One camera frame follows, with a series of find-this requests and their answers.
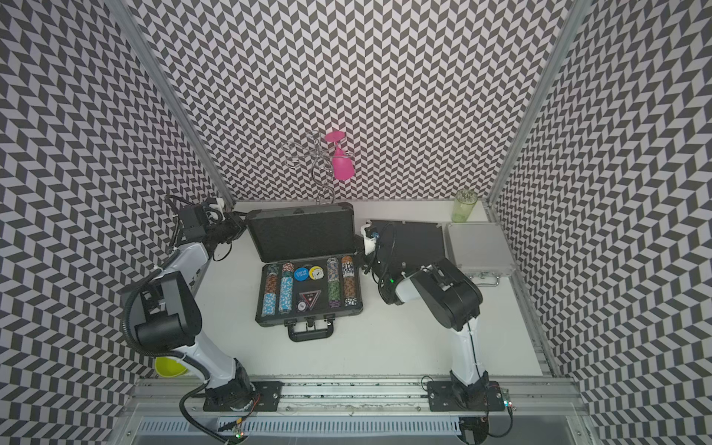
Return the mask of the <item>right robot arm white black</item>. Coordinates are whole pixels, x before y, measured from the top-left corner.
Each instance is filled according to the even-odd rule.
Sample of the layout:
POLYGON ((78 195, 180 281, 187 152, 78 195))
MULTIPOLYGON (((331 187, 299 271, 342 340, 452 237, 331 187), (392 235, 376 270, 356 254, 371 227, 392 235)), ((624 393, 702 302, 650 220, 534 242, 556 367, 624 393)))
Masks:
POLYGON ((478 352, 483 295, 446 257, 445 232, 435 222, 370 220, 361 227, 365 273, 387 305, 421 300, 449 332, 451 390, 465 410, 485 408, 491 380, 478 352))

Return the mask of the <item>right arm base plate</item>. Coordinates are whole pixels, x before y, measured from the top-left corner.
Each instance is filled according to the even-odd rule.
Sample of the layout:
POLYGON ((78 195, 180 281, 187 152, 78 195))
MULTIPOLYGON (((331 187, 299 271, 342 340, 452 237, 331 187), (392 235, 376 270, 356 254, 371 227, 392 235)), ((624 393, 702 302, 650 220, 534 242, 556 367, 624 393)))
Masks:
POLYGON ((432 412, 504 412, 506 405, 501 389, 494 382, 489 386, 464 387, 452 381, 426 383, 428 406, 432 412))

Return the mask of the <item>small silver aluminium poker case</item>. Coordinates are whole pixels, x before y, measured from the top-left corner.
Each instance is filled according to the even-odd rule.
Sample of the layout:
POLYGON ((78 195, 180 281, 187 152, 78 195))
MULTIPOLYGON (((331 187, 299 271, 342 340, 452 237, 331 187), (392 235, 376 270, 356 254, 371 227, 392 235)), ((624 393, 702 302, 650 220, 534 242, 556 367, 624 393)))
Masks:
POLYGON ((447 258, 475 285, 498 287, 515 272, 515 260, 504 233, 494 222, 451 222, 446 225, 447 258))

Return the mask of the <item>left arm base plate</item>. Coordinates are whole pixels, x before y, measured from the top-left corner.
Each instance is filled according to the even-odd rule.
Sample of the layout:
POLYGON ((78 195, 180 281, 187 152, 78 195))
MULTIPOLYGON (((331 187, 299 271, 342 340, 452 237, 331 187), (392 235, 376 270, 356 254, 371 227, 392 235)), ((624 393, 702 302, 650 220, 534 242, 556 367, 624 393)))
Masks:
POLYGON ((224 386, 220 389, 206 389, 204 412, 248 413, 276 412, 281 400, 282 381, 255 381, 247 392, 237 387, 224 386))

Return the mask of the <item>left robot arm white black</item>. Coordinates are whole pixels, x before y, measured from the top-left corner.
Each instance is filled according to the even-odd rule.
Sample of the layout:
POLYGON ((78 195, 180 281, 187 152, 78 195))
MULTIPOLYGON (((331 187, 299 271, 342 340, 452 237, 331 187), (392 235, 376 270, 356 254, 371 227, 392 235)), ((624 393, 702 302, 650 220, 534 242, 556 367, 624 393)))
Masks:
POLYGON ((246 224, 221 198, 193 203, 170 195, 167 201, 176 222, 169 255, 122 290, 123 338, 143 356, 181 363, 202 381, 210 406, 249 410, 258 400, 256 389, 240 361, 205 333, 196 299, 218 246, 239 239, 246 224))

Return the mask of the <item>black poker case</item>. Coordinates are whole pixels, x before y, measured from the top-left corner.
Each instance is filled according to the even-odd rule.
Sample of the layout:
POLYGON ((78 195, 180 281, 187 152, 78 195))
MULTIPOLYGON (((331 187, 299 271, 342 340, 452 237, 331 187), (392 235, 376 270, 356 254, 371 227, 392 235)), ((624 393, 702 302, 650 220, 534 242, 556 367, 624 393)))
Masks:
POLYGON ((436 222, 370 220, 378 233, 397 234, 396 259, 404 274, 411 274, 446 257, 444 233, 436 222))
POLYGON ((251 211, 263 263, 255 321, 295 343, 328 339, 335 320, 363 311, 354 208, 348 202, 251 211))

